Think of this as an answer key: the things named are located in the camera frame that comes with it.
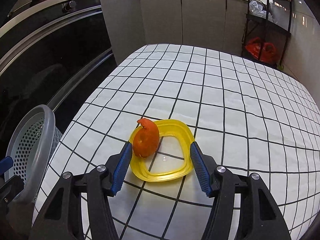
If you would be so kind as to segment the orange peel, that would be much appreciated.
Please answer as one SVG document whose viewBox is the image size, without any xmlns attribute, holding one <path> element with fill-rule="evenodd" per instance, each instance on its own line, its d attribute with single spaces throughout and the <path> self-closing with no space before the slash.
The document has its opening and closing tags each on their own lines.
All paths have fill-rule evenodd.
<svg viewBox="0 0 320 240">
<path fill-rule="evenodd" d="M 133 139 L 133 152 L 135 156 L 147 158 L 154 154 L 159 145 L 159 129 L 157 125 L 146 118 L 137 121 L 141 129 L 136 133 Z"/>
</svg>

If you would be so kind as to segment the grey kitchen cabinets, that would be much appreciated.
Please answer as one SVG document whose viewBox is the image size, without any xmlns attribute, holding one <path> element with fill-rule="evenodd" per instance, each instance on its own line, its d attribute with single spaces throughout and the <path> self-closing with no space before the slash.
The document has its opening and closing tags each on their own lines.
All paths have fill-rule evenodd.
<svg viewBox="0 0 320 240">
<path fill-rule="evenodd" d="M 244 0 L 100 0 L 116 63 L 146 44 L 177 44 L 239 56 Z"/>
</svg>

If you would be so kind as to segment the grey perforated waste basket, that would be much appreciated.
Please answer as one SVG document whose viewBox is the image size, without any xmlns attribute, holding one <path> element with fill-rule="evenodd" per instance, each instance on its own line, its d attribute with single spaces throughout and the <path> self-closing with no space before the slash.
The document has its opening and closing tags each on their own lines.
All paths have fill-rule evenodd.
<svg viewBox="0 0 320 240">
<path fill-rule="evenodd" d="M 46 105 L 34 107 L 17 125 L 6 153 L 12 158 L 13 167 L 4 173 L 6 181 L 17 175 L 24 182 L 24 189 L 14 202 L 27 205 L 35 201 L 61 137 L 55 126 L 55 115 Z"/>
</svg>

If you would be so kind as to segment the white checkered tablecloth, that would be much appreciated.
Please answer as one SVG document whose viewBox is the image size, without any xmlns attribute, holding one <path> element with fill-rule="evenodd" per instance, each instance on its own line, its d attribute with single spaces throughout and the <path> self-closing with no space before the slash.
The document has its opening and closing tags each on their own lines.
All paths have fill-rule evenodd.
<svg viewBox="0 0 320 240">
<path fill-rule="evenodd" d="M 119 153 L 137 120 L 185 123 L 204 154 L 234 174 L 257 172 L 300 239 L 319 212 L 319 108 L 298 81 L 216 50 L 153 44 L 139 48 L 93 88 L 80 88 L 51 157 L 33 221 L 60 175 L 91 171 Z M 196 174 L 161 183 L 128 170 L 109 199 L 120 239 L 201 239 L 213 199 Z"/>
</svg>

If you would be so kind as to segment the black built-in oven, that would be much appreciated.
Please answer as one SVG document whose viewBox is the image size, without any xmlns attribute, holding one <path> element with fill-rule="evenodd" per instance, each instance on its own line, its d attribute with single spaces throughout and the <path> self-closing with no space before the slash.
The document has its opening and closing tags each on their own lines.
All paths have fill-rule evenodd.
<svg viewBox="0 0 320 240">
<path fill-rule="evenodd" d="M 1 156 L 20 120 L 111 48 L 100 0 L 40 9 L 1 36 Z"/>
</svg>

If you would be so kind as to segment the red plastic bag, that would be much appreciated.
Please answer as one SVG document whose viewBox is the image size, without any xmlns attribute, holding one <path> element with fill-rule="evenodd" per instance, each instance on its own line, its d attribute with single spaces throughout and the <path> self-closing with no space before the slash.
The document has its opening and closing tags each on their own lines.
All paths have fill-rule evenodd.
<svg viewBox="0 0 320 240">
<path fill-rule="evenodd" d="M 245 49 L 258 61 L 276 64 L 279 54 L 275 45 L 271 42 L 265 42 L 263 46 L 261 44 L 261 38 L 254 37 L 246 43 Z"/>
</svg>

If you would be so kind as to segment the black metal shelf rack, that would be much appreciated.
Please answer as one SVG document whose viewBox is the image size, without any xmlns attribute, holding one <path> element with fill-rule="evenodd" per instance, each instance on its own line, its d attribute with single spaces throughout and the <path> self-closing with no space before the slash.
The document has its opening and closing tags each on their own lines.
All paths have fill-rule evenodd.
<svg viewBox="0 0 320 240">
<path fill-rule="evenodd" d="M 254 38 L 260 37 L 262 44 L 271 42 L 277 48 L 279 60 L 276 64 L 264 63 L 272 68 L 280 67 L 283 63 L 287 45 L 291 37 L 292 23 L 292 0 L 257 0 L 264 4 L 267 12 L 273 17 L 273 22 L 268 18 L 260 18 L 249 13 L 249 2 L 247 0 L 247 13 L 244 35 L 242 37 L 241 55 L 248 57 L 258 63 L 264 63 L 256 60 L 246 49 L 246 43 Z"/>
</svg>

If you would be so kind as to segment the clear bag on shelf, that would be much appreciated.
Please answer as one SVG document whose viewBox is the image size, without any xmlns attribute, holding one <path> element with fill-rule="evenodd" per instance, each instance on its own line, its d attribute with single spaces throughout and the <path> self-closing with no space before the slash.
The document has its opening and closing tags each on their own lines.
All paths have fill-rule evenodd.
<svg viewBox="0 0 320 240">
<path fill-rule="evenodd" d="M 260 18 L 268 18 L 269 21 L 273 22 L 271 13 L 267 12 L 266 7 L 260 1 L 251 0 L 249 2 L 249 13 Z"/>
</svg>

